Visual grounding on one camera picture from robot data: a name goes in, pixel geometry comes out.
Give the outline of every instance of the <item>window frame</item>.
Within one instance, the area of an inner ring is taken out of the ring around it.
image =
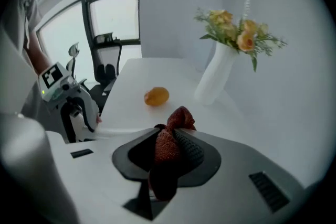
[[[98,1],[98,0],[81,0],[82,3],[82,11],[83,11],[83,21],[84,21],[84,27],[85,32],[87,35],[87,39],[89,42],[90,48],[95,48],[95,44],[93,43],[93,39],[95,38],[94,32],[93,32],[93,25],[91,20],[91,3]],[[141,37],[140,37],[140,0],[138,0],[138,29],[139,29],[139,38],[138,39],[124,39],[118,41],[121,46],[125,45],[141,45]]]

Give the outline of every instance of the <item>black vent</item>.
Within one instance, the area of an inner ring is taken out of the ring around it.
[[[93,153],[93,151],[87,148],[86,150],[71,152],[71,155],[75,159],[75,158],[83,157],[91,153]]]
[[[249,178],[257,187],[258,191],[273,213],[289,203],[287,197],[282,194],[282,192],[276,187],[276,185],[274,185],[265,173],[259,172],[252,174],[249,175]]]

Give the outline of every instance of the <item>white vase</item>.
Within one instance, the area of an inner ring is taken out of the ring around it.
[[[204,105],[209,105],[224,89],[230,75],[231,67],[238,56],[236,49],[216,43],[215,55],[206,68],[200,83],[195,90],[195,99]]]

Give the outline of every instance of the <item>glass pane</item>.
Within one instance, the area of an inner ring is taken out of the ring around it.
[[[79,55],[75,64],[76,79],[77,81],[87,79],[88,83],[95,82],[80,3],[53,18],[41,28],[39,34],[51,61],[53,63],[58,61],[64,67],[71,60],[71,56],[68,54],[70,46],[79,42]]]
[[[113,32],[120,40],[139,38],[138,0],[98,0],[90,9],[94,36]]]
[[[119,60],[119,74],[124,67],[126,61],[131,58],[141,58],[141,45],[122,46]]]

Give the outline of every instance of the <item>white table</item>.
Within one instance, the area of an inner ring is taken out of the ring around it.
[[[96,135],[108,137],[166,124],[183,105],[192,113],[198,131],[244,143],[244,119],[225,91],[212,105],[203,106],[194,99],[201,76],[183,59],[129,59],[109,94]],[[145,93],[153,87],[169,91],[167,103],[158,107],[144,103]]]

